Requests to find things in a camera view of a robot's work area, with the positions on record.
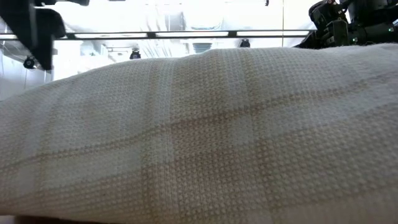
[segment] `fabric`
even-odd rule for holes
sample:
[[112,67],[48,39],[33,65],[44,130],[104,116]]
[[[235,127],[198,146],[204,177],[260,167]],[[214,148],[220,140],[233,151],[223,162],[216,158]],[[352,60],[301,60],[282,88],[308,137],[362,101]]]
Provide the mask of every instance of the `fabric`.
[[0,214],[397,223],[398,45],[211,50],[0,104]]

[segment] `plaid pattern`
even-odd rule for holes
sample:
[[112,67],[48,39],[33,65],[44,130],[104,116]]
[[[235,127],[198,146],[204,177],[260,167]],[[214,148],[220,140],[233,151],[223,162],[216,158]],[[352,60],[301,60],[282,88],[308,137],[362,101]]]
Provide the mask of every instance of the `plaid pattern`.
[[231,49],[0,104],[0,214],[397,223],[398,45]]

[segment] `waffle weave towel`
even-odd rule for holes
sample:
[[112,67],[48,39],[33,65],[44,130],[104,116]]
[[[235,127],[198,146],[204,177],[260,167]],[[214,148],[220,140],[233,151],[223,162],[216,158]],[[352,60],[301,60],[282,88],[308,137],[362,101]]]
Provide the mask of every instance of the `waffle weave towel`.
[[118,63],[0,103],[0,214],[398,223],[398,45]]

